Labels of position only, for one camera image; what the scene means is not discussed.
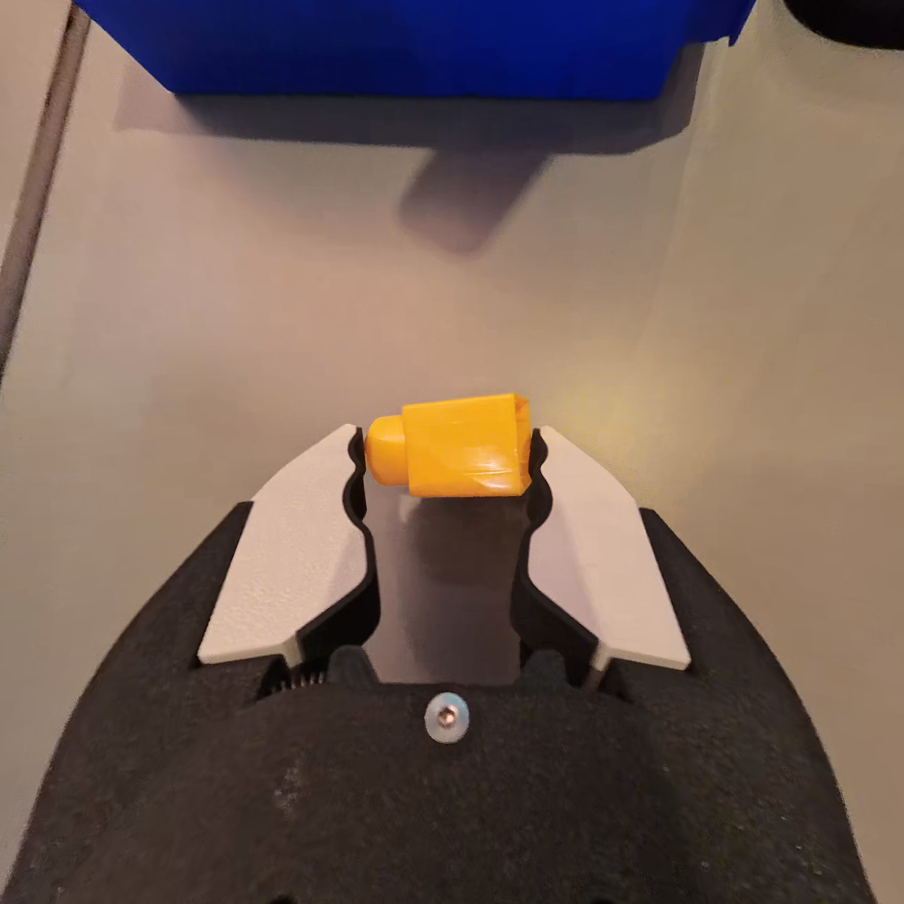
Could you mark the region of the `blue plastic bin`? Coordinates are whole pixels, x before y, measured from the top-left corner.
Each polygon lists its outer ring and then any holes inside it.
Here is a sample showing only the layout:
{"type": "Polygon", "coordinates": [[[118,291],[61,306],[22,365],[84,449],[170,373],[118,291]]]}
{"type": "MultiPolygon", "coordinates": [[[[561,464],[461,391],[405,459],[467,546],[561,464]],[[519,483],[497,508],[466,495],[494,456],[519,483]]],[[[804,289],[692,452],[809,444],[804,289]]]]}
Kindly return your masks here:
{"type": "Polygon", "coordinates": [[[751,1],[80,1],[175,94],[646,101],[751,1]]]}

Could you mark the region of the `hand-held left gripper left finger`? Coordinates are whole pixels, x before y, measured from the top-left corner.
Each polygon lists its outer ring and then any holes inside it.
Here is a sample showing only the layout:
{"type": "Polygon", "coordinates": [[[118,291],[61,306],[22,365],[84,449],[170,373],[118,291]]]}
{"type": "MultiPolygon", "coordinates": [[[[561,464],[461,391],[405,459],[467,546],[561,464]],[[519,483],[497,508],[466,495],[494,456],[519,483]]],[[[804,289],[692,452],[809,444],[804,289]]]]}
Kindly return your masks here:
{"type": "Polygon", "coordinates": [[[363,433],[344,424],[254,494],[197,650],[202,664],[279,656],[298,669],[369,639],[379,584],[363,476],[363,433]]]}

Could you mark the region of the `yellow one-stud block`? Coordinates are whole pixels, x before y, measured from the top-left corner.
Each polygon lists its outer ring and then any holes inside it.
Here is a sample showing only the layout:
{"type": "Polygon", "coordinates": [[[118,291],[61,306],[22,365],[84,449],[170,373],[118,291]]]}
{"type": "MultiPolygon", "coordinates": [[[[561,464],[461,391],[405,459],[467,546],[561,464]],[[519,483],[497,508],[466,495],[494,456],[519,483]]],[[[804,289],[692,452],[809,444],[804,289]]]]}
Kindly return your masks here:
{"type": "Polygon", "coordinates": [[[532,481],[531,426],[514,392],[407,404],[370,425],[366,466],[416,498],[518,497],[532,481]]]}

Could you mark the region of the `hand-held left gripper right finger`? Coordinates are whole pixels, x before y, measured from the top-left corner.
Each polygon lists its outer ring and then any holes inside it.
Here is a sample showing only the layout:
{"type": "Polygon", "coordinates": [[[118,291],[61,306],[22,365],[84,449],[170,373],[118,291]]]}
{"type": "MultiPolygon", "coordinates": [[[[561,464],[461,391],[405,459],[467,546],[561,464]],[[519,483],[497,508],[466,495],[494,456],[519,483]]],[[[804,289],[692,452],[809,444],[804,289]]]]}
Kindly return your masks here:
{"type": "Polygon", "coordinates": [[[573,686],[616,661],[685,672],[692,663],[638,503],[551,427],[533,431],[526,530],[510,621],[521,667],[553,651],[573,686]]]}

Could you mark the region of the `black wrist rest pad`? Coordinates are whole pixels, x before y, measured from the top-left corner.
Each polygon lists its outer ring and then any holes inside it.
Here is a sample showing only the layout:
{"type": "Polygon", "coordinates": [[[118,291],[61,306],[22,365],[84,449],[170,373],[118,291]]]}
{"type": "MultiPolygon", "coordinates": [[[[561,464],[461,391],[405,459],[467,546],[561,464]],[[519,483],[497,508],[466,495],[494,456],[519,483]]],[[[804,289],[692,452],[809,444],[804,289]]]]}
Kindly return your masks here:
{"type": "Polygon", "coordinates": [[[903,50],[902,1],[785,1],[809,31],[842,44],[903,50]]]}

